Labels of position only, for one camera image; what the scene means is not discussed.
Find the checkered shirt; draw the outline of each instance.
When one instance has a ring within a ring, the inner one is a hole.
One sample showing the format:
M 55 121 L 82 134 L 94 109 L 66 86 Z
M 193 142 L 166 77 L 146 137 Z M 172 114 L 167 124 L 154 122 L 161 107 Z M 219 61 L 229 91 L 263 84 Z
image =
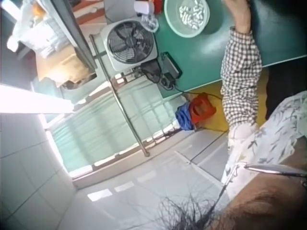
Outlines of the checkered shirt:
M 231 28 L 221 69 L 223 109 L 230 129 L 256 123 L 257 82 L 261 70 L 261 58 L 252 33 L 241 34 Z

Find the yellow floor mat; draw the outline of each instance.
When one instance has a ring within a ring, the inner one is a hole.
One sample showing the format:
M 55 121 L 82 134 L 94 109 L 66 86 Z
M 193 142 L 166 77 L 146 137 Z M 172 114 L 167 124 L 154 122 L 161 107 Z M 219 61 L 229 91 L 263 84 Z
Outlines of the yellow floor mat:
M 258 82 L 259 110 L 258 110 L 257 123 L 259 126 L 263 125 L 263 123 L 265 122 L 265 114 L 267 112 L 265 102 L 267 99 L 266 85 L 268 82 L 268 77 L 269 77 L 268 69 L 263 69 L 260 80 Z M 221 86 L 222 86 L 222 82 L 218 81 L 218 82 L 197 88 L 193 90 L 192 92 L 195 92 L 195 93 L 206 92 L 206 93 L 213 94 L 221 98 L 222 97 L 220 93 Z M 196 96 L 197 95 L 195 94 L 188 94 L 189 99 L 192 99 Z M 200 122 L 197 125 L 197 127 L 226 132 L 228 130 L 228 123 L 226 122 L 226 119 L 223 113 L 222 101 L 212 96 L 209 96 L 209 100 L 211 104 L 216 108 L 216 113 L 211 118 L 207 119 L 206 121 Z

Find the person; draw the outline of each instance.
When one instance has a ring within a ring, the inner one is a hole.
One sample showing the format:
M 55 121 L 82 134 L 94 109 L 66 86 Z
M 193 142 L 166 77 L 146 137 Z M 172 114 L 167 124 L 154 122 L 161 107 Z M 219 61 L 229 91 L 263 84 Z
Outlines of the person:
M 222 61 L 223 109 L 229 123 L 222 183 L 238 162 L 283 164 L 307 171 L 307 91 L 286 98 L 257 127 L 257 82 L 261 57 L 251 30 L 248 0 L 223 0 L 235 26 Z M 170 230 L 288 230 L 307 226 L 306 181 L 239 168 L 226 192 L 230 203 L 218 215 L 181 211 Z

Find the green bowl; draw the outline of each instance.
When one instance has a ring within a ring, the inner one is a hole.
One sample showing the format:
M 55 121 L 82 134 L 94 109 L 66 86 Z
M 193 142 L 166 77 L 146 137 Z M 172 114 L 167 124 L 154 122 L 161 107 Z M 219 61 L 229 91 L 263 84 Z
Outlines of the green bowl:
M 205 0 L 201 0 L 204 5 L 204 24 L 198 29 L 193 30 L 187 25 L 184 25 L 180 19 L 179 8 L 180 6 L 188 6 L 193 8 L 194 0 L 165 0 L 164 1 L 164 13 L 167 20 L 167 23 L 172 28 L 172 30 L 181 37 L 195 37 L 199 35 L 203 29 L 208 24 L 210 18 L 210 9 Z

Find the blue cloth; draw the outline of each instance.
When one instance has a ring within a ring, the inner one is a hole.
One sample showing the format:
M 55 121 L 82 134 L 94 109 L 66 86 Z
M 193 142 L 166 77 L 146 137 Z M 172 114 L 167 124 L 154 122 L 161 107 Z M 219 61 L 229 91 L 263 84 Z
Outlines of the blue cloth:
M 189 112 L 190 102 L 186 102 L 184 105 L 179 106 L 175 112 L 176 119 L 182 130 L 193 130 L 193 124 L 191 121 L 191 114 Z

